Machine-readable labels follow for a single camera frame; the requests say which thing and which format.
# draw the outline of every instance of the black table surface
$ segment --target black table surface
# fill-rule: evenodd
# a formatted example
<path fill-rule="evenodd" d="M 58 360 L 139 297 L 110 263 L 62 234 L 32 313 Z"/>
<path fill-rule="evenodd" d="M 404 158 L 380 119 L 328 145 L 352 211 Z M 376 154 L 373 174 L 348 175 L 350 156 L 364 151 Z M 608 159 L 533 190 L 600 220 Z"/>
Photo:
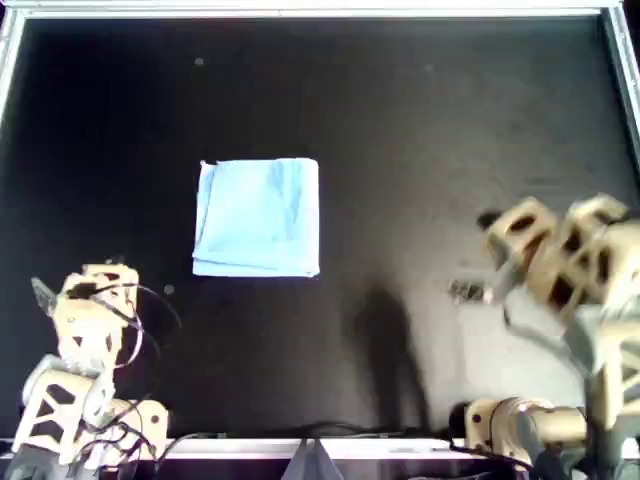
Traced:
<path fill-rule="evenodd" d="M 320 275 L 192 276 L 200 161 L 289 156 L 320 165 Z M 0 434 L 56 347 L 30 277 L 57 289 L 114 254 L 175 287 L 180 333 L 140 305 L 162 362 L 147 349 L 116 375 L 125 398 L 161 377 L 174 432 L 436 429 L 481 396 L 579 403 L 561 360 L 446 291 L 491 270 L 485 208 L 599 191 L 638 205 L 595 18 L 31 20 L 0 143 Z M 555 332 L 522 301 L 516 321 Z"/>

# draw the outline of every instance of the black wire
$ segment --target black wire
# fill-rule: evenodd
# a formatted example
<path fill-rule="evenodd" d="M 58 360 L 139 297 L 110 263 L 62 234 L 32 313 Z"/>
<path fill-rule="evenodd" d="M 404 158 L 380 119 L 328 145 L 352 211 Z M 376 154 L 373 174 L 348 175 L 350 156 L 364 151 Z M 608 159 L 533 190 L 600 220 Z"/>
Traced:
<path fill-rule="evenodd" d="M 89 447 L 94 447 L 96 445 L 110 445 L 116 449 L 118 449 L 120 452 L 125 452 L 126 450 L 118 447 L 118 444 L 124 440 L 124 438 L 127 436 L 127 432 L 125 431 L 122 436 L 118 439 L 106 439 L 106 438 L 99 438 L 96 440 L 92 440 L 89 443 L 85 444 L 80 451 L 75 455 L 75 457 L 73 458 L 73 460 L 71 461 L 70 464 L 70 468 L 75 468 L 76 465 L 78 464 L 78 462 L 80 462 L 80 460 L 82 459 L 82 457 L 84 455 L 86 455 L 87 453 L 89 453 L 87 450 Z"/>
<path fill-rule="evenodd" d="M 169 455 L 169 453 L 171 453 L 171 450 L 173 450 L 180 442 L 184 441 L 184 440 L 189 440 L 192 438 L 211 438 L 212 435 L 211 433 L 206 433 L 206 432 L 197 432 L 197 433 L 189 433 L 187 435 L 183 435 L 181 437 L 178 437 L 176 439 L 174 439 L 168 446 L 167 448 L 164 450 L 164 452 L 162 452 L 162 455 L 160 455 L 158 457 L 158 459 L 156 460 L 156 463 L 153 467 L 153 475 L 151 478 L 155 478 L 158 475 L 158 472 L 160 471 L 160 468 L 162 467 L 162 465 L 164 464 L 164 462 L 167 460 L 167 456 Z"/>
<path fill-rule="evenodd" d="M 158 380 L 156 378 L 155 384 L 154 384 L 154 386 L 151 388 L 151 390 L 149 392 L 145 393 L 142 396 L 142 398 L 140 398 L 138 400 L 133 400 L 132 402 L 129 402 L 129 408 L 127 408 L 126 410 L 123 410 L 122 412 L 120 412 L 118 415 L 116 415 L 111 420 L 109 420 L 109 422 L 107 422 L 105 425 L 103 425 L 101 427 L 96 427 L 94 425 L 88 425 L 90 427 L 91 431 L 95 432 L 95 433 L 104 433 L 107 430 L 109 430 L 111 427 L 113 427 L 114 425 L 119 423 L 129 413 L 131 413 L 133 410 L 136 410 L 138 408 L 138 405 L 140 405 L 145 400 L 148 400 L 155 393 L 156 388 L 158 387 L 158 383 L 159 382 L 158 382 Z"/>
<path fill-rule="evenodd" d="M 151 345 L 153 346 L 153 350 L 156 353 L 156 356 L 158 357 L 158 359 L 162 358 L 162 352 L 160 350 L 160 345 L 158 344 L 158 341 L 155 339 L 155 337 L 153 335 L 151 335 L 149 332 L 147 332 L 143 327 L 141 327 L 140 325 L 138 325 L 135 321 L 133 321 L 133 319 L 131 319 L 130 317 L 128 317 L 127 315 L 125 315 L 123 312 L 121 312 L 119 309 L 117 309 L 116 307 L 110 305 L 109 303 L 105 302 L 104 300 L 97 298 L 95 296 L 91 296 L 89 298 L 87 298 L 87 300 L 100 305 L 101 307 L 106 308 L 107 310 L 109 310 L 111 313 L 116 314 L 120 319 L 122 319 L 123 321 L 125 321 L 127 323 L 127 325 L 129 325 L 131 328 L 135 328 L 136 330 L 138 330 L 143 337 L 146 337 L 146 339 L 151 343 Z"/>
<path fill-rule="evenodd" d="M 516 458 L 507 457 L 506 455 L 500 455 L 499 453 L 484 452 L 482 450 L 474 450 L 473 448 L 458 447 L 454 445 L 453 441 L 449 443 L 449 449 L 454 452 L 468 453 L 470 455 L 486 458 L 487 460 L 498 460 L 501 462 L 506 462 L 511 466 L 522 467 L 525 470 L 527 470 L 527 472 L 529 472 L 529 475 L 533 476 L 532 475 L 533 467 L 528 463 L 523 462 L 522 460 L 518 460 Z"/>
<path fill-rule="evenodd" d="M 198 438 L 262 438 L 262 437 L 279 437 L 282 435 L 288 437 L 295 438 L 319 438 L 320 435 L 317 435 L 318 430 L 324 428 L 334 428 L 339 430 L 346 430 L 350 432 L 347 435 L 336 435 L 339 438 L 380 438 L 380 437 L 404 437 L 407 432 L 415 433 L 414 430 L 406 430 L 406 431 L 394 431 L 394 432 L 386 432 L 383 430 L 376 430 L 367 427 L 363 427 L 360 425 L 355 425 L 353 423 L 347 422 L 332 422 L 332 421 L 324 421 L 324 422 L 316 422 L 308 425 L 301 425 L 299 427 L 293 427 L 288 429 L 280 429 L 280 430 L 262 430 L 259 432 L 253 432 L 250 435 L 238 435 L 237 433 L 222 433 L 222 432 L 196 432 L 189 433 L 174 439 L 164 450 L 162 455 L 158 457 L 154 465 L 154 473 L 152 478 L 155 478 L 158 475 L 158 472 L 164 462 L 167 460 L 168 455 L 171 451 L 182 441 L 189 439 L 198 439 Z"/>
<path fill-rule="evenodd" d="M 121 428 L 123 428 L 127 433 L 133 433 L 135 436 L 137 436 L 138 439 L 142 442 L 142 444 L 147 446 L 147 448 L 149 449 L 149 453 L 153 457 L 153 460 L 157 461 L 155 445 L 153 445 L 140 430 L 135 429 L 130 425 L 127 425 L 126 423 L 122 424 Z"/>
<path fill-rule="evenodd" d="M 142 414 L 140 413 L 140 410 L 138 409 L 138 407 L 136 407 L 136 412 L 138 412 L 138 418 L 140 419 L 140 428 L 142 428 L 142 425 L 144 424 L 143 423 L 144 421 L 142 419 Z M 140 457 L 142 457 L 142 448 L 140 448 L 140 447 L 141 447 L 141 445 L 138 445 L 138 448 L 139 448 L 139 450 L 138 450 L 138 460 L 136 461 L 136 464 L 133 467 L 133 473 L 131 473 L 131 480 L 135 480 L 136 473 L 138 473 L 138 466 L 140 465 Z M 153 458 L 155 458 L 155 453 L 156 453 L 155 451 L 152 451 L 151 449 L 149 449 L 149 453 L 153 456 Z"/>
<path fill-rule="evenodd" d="M 116 480 L 120 480 L 122 478 L 122 472 L 124 472 L 125 467 L 131 464 L 130 462 L 131 456 L 136 452 L 136 450 L 138 450 L 139 452 L 138 459 L 135 461 L 135 466 L 130 477 L 132 480 L 135 478 L 136 472 L 138 471 L 138 465 L 140 464 L 140 455 L 142 452 L 139 450 L 139 448 L 141 446 L 142 446 L 142 441 L 140 439 L 137 439 L 134 442 L 133 446 L 129 450 L 127 450 L 122 460 L 114 467 L 117 471 Z"/>
<path fill-rule="evenodd" d="M 142 328 L 144 328 L 144 326 L 142 325 L 142 320 L 140 320 L 140 315 L 138 315 L 138 311 L 136 310 L 136 307 L 130 302 L 129 302 L 129 306 L 133 309 L 133 316 L 136 319 L 136 325 L 142 326 Z M 140 345 L 137 352 L 135 351 L 136 347 L 134 347 L 127 361 L 119 365 L 119 368 L 126 368 L 133 363 L 133 361 L 137 358 L 137 356 L 140 354 L 140 351 L 142 350 L 142 345 Z"/>
<path fill-rule="evenodd" d="M 177 310 L 173 308 L 171 303 L 169 303 L 169 301 L 166 298 L 164 298 L 162 295 L 160 295 L 158 292 L 156 292 L 152 288 L 146 287 L 140 283 L 113 283 L 111 285 L 107 285 L 106 287 L 98 288 L 97 290 L 92 292 L 92 295 L 98 295 L 99 293 L 107 292 L 109 290 L 113 290 L 116 288 L 133 288 L 133 287 L 139 288 L 140 290 L 147 292 L 151 296 L 155 297 L 160 303 L 162 303 L 162 305 L 169 311 L 169 313 L 171 313 L 171 315 L 173 316 L 173 319 L 176 322 L 177 327 L 182 328 L 182 319 L 180 318 L 180 314 L 178 314 Z"/>
<path fill-rule="evenodd" d="M 580 412 L 580 415 L 582 415 L 582 418 L 584 418 L 584 423 L 588 425 L 589 419 L 587 418 L 586 407 L 576 407 L 576 410 Z"/>

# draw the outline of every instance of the light blue towel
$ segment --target light blue towel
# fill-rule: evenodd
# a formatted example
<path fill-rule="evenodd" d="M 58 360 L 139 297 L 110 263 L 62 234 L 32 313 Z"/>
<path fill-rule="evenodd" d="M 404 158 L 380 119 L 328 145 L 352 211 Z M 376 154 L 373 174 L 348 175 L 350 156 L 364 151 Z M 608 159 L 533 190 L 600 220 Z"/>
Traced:
<path fill-rule="evenodd" d="M 202 163 L 193 273 L 313 277 L 318 164 L 308 158 Z"/>

